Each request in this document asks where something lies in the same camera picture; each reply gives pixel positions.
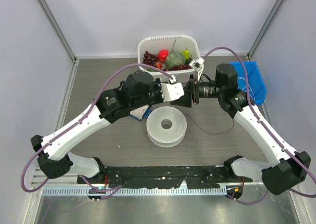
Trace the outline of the white perforated filament spool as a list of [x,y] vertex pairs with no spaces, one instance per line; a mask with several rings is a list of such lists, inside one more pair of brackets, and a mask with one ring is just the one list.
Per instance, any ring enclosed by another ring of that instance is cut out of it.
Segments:
[[185,137],[187,120],[180,110],[163,106],[148,116],[146,129],[149,139],[155,145],[170,148],[178,145]]

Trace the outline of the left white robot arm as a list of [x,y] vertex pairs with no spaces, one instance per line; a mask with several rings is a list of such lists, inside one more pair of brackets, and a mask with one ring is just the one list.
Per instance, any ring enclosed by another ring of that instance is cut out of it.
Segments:
[[160,79],[137,71],[130,74],[120,86],[104,90],[79,116],[53,134],[31,139],[35,151],[47,145],[38,156],[41,171],[48,179],[65,174],[77,174],[99,184],[105,178],[105,168],[99,158],[85,158],[70,152],[94,132],[117,120],[128,117],[131,111],[143,106],[162,103]]

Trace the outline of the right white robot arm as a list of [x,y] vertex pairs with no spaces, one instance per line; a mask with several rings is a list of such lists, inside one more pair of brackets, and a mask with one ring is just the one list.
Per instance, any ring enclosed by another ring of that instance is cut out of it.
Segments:
[[297,152],[277,134],[250,96],[238,88],[237,79],[233,65],[220,64],[216,67],[215,80],[198,82],[190,76],[184,95],[171,104],[190,108],[201,98],[218,99],[222,110],[251,135],[267,159],[263,163],[234,156],[224,162],[225,180],[250,178],[262,182],[270,193],[280,195],[306,179],[311,158],[305,151]]

